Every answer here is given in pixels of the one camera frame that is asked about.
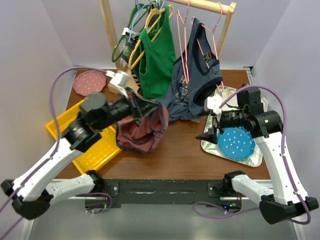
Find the red tank top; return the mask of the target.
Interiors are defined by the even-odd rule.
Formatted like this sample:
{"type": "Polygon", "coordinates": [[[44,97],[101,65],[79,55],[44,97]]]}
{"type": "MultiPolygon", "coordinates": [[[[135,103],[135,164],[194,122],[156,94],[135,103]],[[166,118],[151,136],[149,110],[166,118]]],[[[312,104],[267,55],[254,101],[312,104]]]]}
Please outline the red tank top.
{"type": "Polygon", "coordinates": [[[162,103],[157,102],[157,108],[144,117],[140,124],[136,124],[133,118],[117,122],[116,145],[124,151],[147,154],[158,146],[168,125],[168,110],[162,103]]]}

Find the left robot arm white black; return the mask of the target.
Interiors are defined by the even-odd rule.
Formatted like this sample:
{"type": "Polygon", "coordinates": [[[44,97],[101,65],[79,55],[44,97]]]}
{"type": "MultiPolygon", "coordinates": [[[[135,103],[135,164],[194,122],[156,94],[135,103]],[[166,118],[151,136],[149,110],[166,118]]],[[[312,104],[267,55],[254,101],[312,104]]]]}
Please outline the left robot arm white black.
{"type": "Polygon", "coordinates": [[[51,205],[67,198],[102,194],[105,181],[95,170],[56,184],[51,181],[69,163],[102,139],[102,130],[129,116],[139,124],[159,105],[156,101],[137,96],[130,89],[111,104],[107,103],[101,92],[89,94],[80,104],[76,119],[62,132],[52,150],[24,175],[1,183],[15,212],[27,220],[33,220],[44,214],[51,205]]]}

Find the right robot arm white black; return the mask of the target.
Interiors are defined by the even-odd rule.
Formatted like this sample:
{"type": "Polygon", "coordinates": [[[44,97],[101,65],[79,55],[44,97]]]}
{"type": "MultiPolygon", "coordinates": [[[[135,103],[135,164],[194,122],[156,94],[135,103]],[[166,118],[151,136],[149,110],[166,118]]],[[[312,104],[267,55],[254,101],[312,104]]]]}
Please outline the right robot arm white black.
{"type": "Polygon", "coordinates": [[[282,115],[265,111],[261,101],[263,86],[244,86],[226,100],[209,96],[204,101],[202,116],[211,117],[211,127],[196,137],[218,144],[225,129],[244,128],[250,133],[265,160],[272,188],[251,179],[243,171],[224,175],[221,190],[227,196],[242,194],[258,205],[269,224],[289,220],[298,224],[296,217],[306,215],[303,224],[311,222],[311,211],[319,208],[318,200],[309,196],[297,173],[286,142],[287,113],[283,103],[282,115]]]}

